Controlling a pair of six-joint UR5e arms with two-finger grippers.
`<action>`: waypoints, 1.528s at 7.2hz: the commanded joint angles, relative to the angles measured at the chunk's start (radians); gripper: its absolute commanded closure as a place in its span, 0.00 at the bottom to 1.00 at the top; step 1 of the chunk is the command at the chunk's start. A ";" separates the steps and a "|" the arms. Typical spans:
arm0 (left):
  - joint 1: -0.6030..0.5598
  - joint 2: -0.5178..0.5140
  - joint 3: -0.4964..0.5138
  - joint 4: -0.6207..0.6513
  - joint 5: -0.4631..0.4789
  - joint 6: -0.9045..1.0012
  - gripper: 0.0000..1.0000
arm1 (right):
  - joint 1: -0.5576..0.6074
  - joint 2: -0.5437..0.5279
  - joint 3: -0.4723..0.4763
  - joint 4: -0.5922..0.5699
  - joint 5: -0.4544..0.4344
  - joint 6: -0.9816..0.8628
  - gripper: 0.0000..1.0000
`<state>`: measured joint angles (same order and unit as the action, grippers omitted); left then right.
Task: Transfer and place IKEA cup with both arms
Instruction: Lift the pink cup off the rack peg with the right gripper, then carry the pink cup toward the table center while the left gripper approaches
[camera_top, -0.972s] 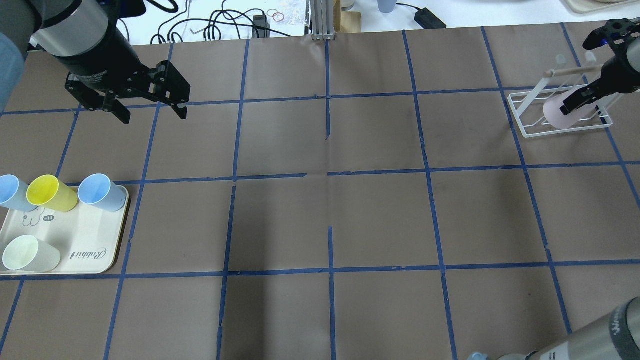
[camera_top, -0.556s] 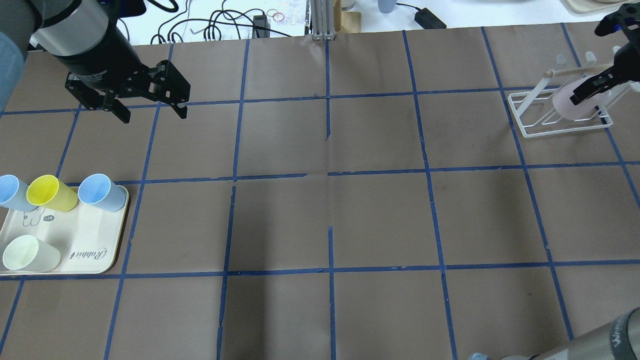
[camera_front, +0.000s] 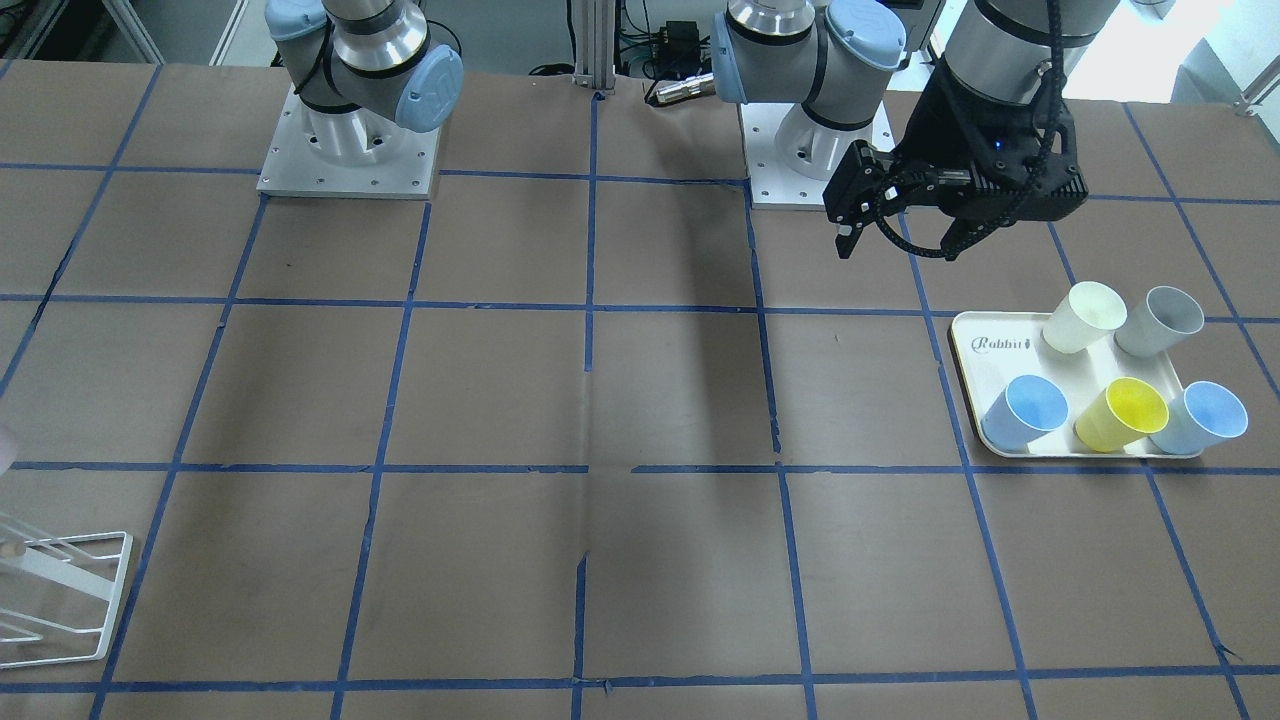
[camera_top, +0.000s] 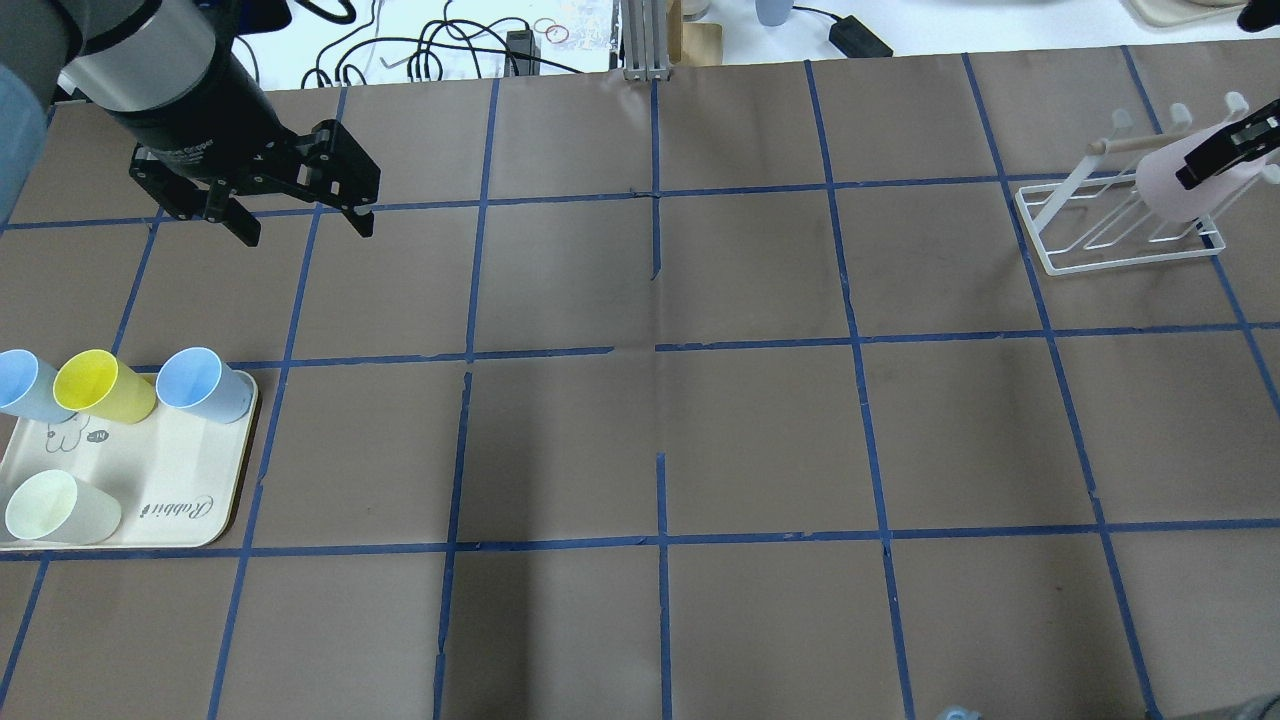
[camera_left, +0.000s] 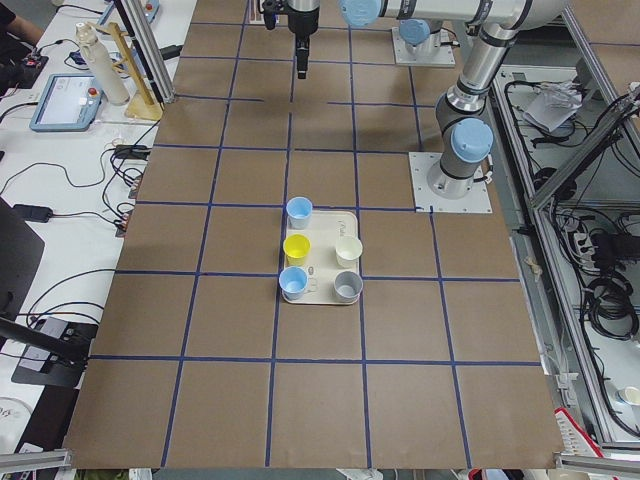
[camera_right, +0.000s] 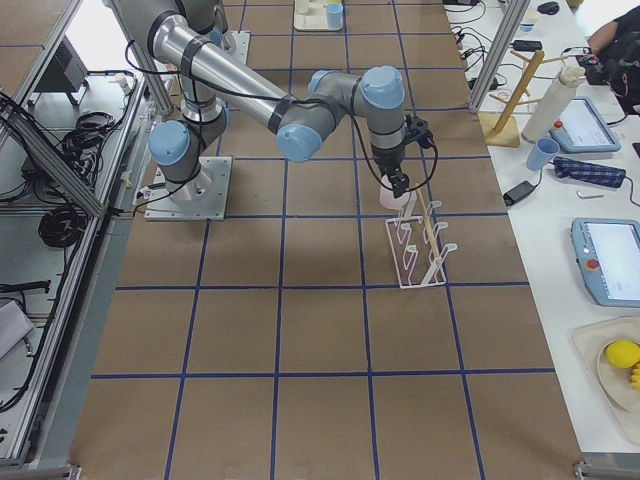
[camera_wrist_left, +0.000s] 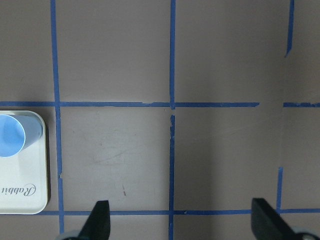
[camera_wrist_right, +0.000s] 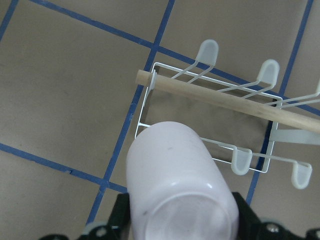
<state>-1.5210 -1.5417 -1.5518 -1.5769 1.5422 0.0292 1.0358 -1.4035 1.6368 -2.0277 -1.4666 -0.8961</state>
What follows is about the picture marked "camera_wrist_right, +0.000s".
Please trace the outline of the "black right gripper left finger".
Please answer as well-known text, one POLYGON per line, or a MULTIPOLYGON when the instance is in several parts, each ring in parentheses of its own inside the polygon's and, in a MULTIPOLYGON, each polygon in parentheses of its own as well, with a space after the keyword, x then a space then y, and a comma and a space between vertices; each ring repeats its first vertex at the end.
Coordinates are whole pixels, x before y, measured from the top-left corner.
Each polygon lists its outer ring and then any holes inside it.
POLYGON ((128 193, 117 195, 106 224, 107 240, 128 240, 131 227, 130 196, 128 193))

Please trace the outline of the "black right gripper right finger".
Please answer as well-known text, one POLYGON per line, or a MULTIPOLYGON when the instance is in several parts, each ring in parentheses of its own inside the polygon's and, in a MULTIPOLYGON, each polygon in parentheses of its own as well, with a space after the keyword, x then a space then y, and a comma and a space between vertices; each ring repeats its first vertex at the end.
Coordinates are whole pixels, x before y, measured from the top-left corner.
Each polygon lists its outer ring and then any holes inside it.
POLYGON ((239 224, 236 239, 255 240, 261 225, 260 219, 239 192, 232 192, 232 195, 237 204, 239 213, 239 224))

